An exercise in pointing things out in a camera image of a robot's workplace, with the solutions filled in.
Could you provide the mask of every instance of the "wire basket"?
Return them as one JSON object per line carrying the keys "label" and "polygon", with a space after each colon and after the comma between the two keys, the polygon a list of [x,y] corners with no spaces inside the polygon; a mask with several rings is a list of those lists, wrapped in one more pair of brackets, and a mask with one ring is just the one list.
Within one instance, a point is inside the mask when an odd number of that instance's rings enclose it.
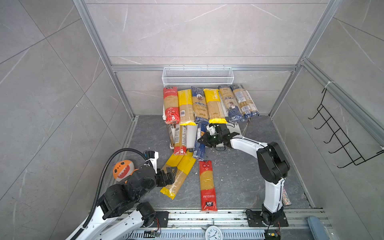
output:
{"label": "wire basket", "polygon": [[217,88],[219,85],[232,85],[233,72],[230,67],[166,67],[162,80],[164,87],[176,86],[179,90],[191,86]]}

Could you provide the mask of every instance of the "black wire hook rack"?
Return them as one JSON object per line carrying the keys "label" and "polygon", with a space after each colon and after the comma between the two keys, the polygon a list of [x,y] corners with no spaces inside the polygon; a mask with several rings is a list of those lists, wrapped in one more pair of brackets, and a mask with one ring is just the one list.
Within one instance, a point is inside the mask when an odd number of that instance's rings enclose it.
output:
{"label": "black wire hook rack", "polygon": [[[361,153],[359,152],[359,150],[356,148],[356,146],[353,144],[353,142],[349,139],[349,137],[345,134],[345,132],[344,132],[344,130],[340,127],[340,125],[336,122],[336,120],[333,118],[333,116],[328,112],[328,110],[324,107],[324,105],[323,105],[323,100],[324,100],[324,97],[325,97],[325,93],[327,92],[327,89],[326,88],[324,88],[323,89],[323,91],[321,92],[321,93],[324,93],[323,94],[323,98],[321,99],[321,103],[320,103],[320,105],[317,107],[317,113],[315,114],[315,116],[313,116],[312,118],[308,118],[308,119],[314,119],[318,114],[320,114],[320,116],[324,119],[324,123],[323,123],[323,125],[321,125],[321,127],[319,127],[319,128],[316,128],[315,127],[315,129],[321,129],[325,124],[327,124],[328,125],[328,127],[331,129],[331,131],[332,131],[332,136],[331,136],[331,138],[329,139],[329,141],[328,142],[326,142],[326,141],[323,141],[324,143],[330,143],[331,142],[331,140],[332,140],[332,138],[335,136],[336,138],[337,138],[337,140],[339,141],[339,143],[340,143],[340,145],[341,145],[341,147],[340,148],[338,148],[336,151],[334,151],[334,152],[330,152],[330,151],[328,151],[329,153],[336,153],[336,152],[338,152],[339,150],[341,150],[341,149],[344,149],[344,151],[347,153],[347,155],[348,155],[348,157],[349,157],[349,159],[351,160],[351,162],[350,163],[348,163],[348,164],[346,164],[345,166],[342,166],[342,167],[339,167],[339,166],[337,166],[338,168],[344,168],[344,167],[346,167],[346,166],[348,166],[348,165],[350,165],[350,164],[354,164],[355,166],[357,166],[357,165],[360,165],[360,164],[362,164],[362,163],[364,163],[364,162],[366,162],[366,161],[368,161],[368,160],[370,160],[370,159],[372,159],[372,158],[374,158],[374,157],[377,157],[378,155],[380,155],[380,154],[382,154],[382,153],[384,153],[384,149],[383,150],[381,150],[381,151],[379,151],[379,152],[377,152],[376,153],[376,155],[374,155],[373,157],[370,157],[370,158],[368,158],[368,159],[365,159],[362,155],[361,155]],[[329,114],[329,118],[324,118],[324,116],[321,114],[321,110],[322,109],[324,109],[328,114]],[[331,128],[331,126],[330,126],[330,124],[329,124],[329,120],[333,120],[335,123],[336,123],[336,125],[337,125],[337,129],[334,131],[333,130],[333,128]],[[345,143],[345,144],[343,144],[341,141],[340,141],[340,139],[339,139],[339,137],[336,135],[336,133],[337,132],[339,132],[339,131],[341,131],[342,133],[343,133],[343,135],[345,135],[345,138],[347,138],[347,143]],[[358,157],[355,159],[355,160],[353,160],[352,159],[352,157],[351,157],[351,155],[349,154],[349,152],[347,151],[347,149],[345,148],[347,145],[352,145],[353,147],[354,147],[354,149],[356,150],[356,152],[358,153]],[[358,162],[358,163],[356,163],[356,161],[357,160],[359,160],[359,159],[363,159],[363,161],[362,162]]]}

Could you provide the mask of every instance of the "clock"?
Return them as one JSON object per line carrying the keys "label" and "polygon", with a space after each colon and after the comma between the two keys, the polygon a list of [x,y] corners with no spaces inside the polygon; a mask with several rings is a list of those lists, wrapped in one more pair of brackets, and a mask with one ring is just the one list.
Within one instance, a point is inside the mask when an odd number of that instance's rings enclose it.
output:
{"label": "clock", "polygon": [[205,231],[205,240],[223,240],[223,233],[216,226],[209,226]]}

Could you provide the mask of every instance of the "orange shark plush toy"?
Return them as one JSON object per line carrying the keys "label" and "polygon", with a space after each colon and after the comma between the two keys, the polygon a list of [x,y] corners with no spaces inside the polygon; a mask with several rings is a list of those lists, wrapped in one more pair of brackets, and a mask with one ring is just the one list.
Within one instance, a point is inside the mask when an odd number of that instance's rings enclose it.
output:
{"label": "orange shark plush toy", "polygon": [[133,166],[133,162],[130,160],[124,160],[116,163],[115,167],[113,168],[113,177],[116,179],[116,181],[120,182],[129,175],[132,175],[134,171],[135,168]]}

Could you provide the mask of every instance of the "gray floor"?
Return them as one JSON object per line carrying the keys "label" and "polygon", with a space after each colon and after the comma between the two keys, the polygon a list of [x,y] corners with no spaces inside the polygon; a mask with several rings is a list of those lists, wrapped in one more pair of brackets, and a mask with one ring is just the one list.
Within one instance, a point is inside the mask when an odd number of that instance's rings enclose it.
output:
{"label": "gray floor", "polygon": [[[268,116],[253,118],[246,137],[280,144],[276,130]],[[161,116],[140,116],[130,146],[139,151],[159,152],[158,167],[162,167],[173,150],[169,149],[167,128]],[[135,166],[143,164],[135,154],[128,154]],[[206,149],[206,159],[212,160],[218,208],[260,208],[264,201],[265,183],[259,173],[257,160],[235,149],[216,151]],[[291,169],[285,181],[285,189],[292,205],[286,208],[310,208],[303,188]],[[154,208],[199,208],[200,181],[196,163],[174,200],[160,193],[160,188],[148,193],[143,201]]]}

